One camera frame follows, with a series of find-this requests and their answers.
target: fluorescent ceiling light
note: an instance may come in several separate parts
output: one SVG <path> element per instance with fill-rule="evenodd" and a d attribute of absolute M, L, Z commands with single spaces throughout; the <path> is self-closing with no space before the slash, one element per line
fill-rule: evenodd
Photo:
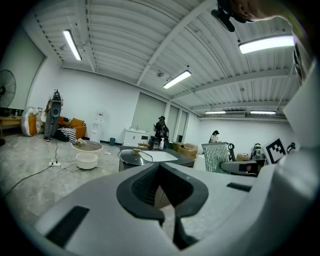
<path fill-rule="evenodd" d="M 168 89 L 171 86 L 174 86 L 176 83 L 181 82 L 183 79 L 186 79 L 188 77 L 191 76 L 191 72 L 186 70 L 183 73 L 181 73 L 180 75 L 178 75 L 177 77 L 175 77 L 174 79 L 172 79 L 170 82 L 167 82 L 163 88 Z"/>
<path fill-rule="evenodd" d="M 276 114 L 276 111 L 251 111 L 250 114 L 275 115 L 275 114 Z"/>
<path fill-rule="evenodd" d="M 66 41 L 68 42 L 68 44 L 70 46 L 71 51 L 73 52 L 75 58 L 78 61 L 81 61 L 82 58 L 81 58 L 80 53 L 78 51 L 78 48 L 75 44 L 74 38 L 72 37 L 71 31 L 69 29 L 67 29 L 67 30 L 63 31 L 63 34 L 65 36 Z"/>
<path fill-rule="evenodd" d="M 207 115 L 221 115 L 221 114 L 225 114 L 226 111 L 209 111 L 209 112 L 205 112 Z"/>
<path fill-rule="evenodd" d="M 278 35 L 240 43 L 239 48 L 242 54 L 247 54 L 263 49 L 287 47 L 294 45 L 295 44 L 293 35 Z"/>

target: ceiling beam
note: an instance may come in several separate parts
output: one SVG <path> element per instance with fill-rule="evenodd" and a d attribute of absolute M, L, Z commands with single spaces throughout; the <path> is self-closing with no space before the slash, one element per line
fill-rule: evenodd
<path fill-rule="evenodd" d="M 63 64 L 61 65 L 61 67 L 66 68 L 66 69 L 73 69 L 73 70 L 86 71 L 86 72 L 90 72 L 90 73 L 96 73 L 96 72 L 92 71 L 92 69 L 88 65 L 80 63 L 80 61 L 78 61 L 78 62 L 64 61 Z M 110 77 L 110 78 L 113 78 L 113 79 L 116 79 L 116 80 L 119 80 L 122 82 L 126 82 L 126 83 L 134 85 L 134 86 L 136 85 L 135 81 L 129 77 L 125 77 L 121 74 L 113 73 L 108 70 L 103 70 L 101 68 L 99 68 L 99 75 Z"/>
<path fill-rule="evenodd" d="M 40 52 L 47 58 L 54 59 L 59 65 L 62 64 L 62 59 L 59 57 L 53 46 L 46 38 L 45 32 L 40 28 L 37 19 L 32 11 L 30 11 L 21 21 L 21 25 L 26 32 L 27 36 L 40 50 Z"/>
<path fill-rule="evenodd" d="M 229 77 L 226 79 L 221 79 L 219 81 L 210 82 L 208 84 L 195 88 L 193 92 L 199 93 L 212 88 L 229 86 L 229 85 L 232 85 L 235 83 L 241 83 L 241 82 L 250 82 L 250 81 L 263 80 L 263 79 L 277 79 L 277 78 L 286 78 L 286 77 L 289 77 L 288 70 L 286 68 L 258 71 L 258 72 L 248 73 L 248 74 L 237 75 L 237 76 Z M 185 91 L 178 95 L 175 95 L 172 99 L 175 100 L 175 99 L 190 95 L 191 93 L 192 92 L 190 91 Z"/>
<path fill-rule="evenodd" d="M 282 101 L 279 107 L 285 107 L 289 101 Z M 236 103 L 225 103 L 225 104 L 216 104 L 208 106 L 195 106 L 192 107 L 193 111 L 206 111 L 214 109 L 227 109 L 227 108 L 276 108 L 279 104 L 278 101 L 248 101 L 248 102 L 236 102 Z"/>
<path fill-rule="evenodd" d="M 141 81 L 144 79 L 146 73 L 150 69 L 150 65 L 155 63 L 157 58 L 160 56 L 160 54 L 163 52 L 163 50 L 167 47 L 167 45 L 187 26 L 191 21 L 193 21 L 196 17 L 198 17 L 200 14 L 202 14 L 205 10 L 207 10 L 209 7 L 213 6 L 212 0 L 205 0 L 201 4 L 199 4 L 196 8 L 194 8 L 187 16 L 185 16 L 174 28 L 173 30 L 166 36 L 166 38 L 162 41 L 160 46 L 156 49 L 156 51 L 153 53 L 153 56 L 149 60 L 147 66 L 145 66 L 143 72 L 140 75 L 140 78 L 136 85 L 138 86 Z"/>
<path fill-rule="evenodd" d="M 86 0 L 73 0 L 74 10 L 77 21 L 77 28 L 80 33 L 81 42 L 88 56 L 88 61 L 93 72 L 97 72 L 97 63 L 95 60 L 94 51 L 92 50 L 91 39 L 89 37 L 87 15 L 86 15 Z"/>

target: white cabinet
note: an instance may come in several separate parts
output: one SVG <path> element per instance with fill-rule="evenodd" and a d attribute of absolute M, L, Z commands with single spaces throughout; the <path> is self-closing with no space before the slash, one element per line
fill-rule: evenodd
<path fill-rule="evenodd" d="M 140 131 L 126 130 L 123 145 L 128 147 L 138 147 L 138 143 L 148 143 L 150 135 Z"/>

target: trash can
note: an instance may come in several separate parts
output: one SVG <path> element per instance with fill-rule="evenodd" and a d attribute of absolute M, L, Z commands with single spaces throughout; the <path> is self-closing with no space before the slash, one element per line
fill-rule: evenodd
<path fill-rule="evenodd" d="M 110 146 L 114 146 L 116 142 L 115 138 L 110 138 Z"/>

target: power strip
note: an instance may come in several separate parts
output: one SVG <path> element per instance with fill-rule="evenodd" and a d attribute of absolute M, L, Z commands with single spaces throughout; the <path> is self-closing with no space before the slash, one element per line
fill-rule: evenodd
<path fill-rule="evenodd" d="M 49 162 L 49 166 L 61 166 L 61 163 L 60 162 L 53 162 L 53 161 L 51 161 L 51 162 Z"/>

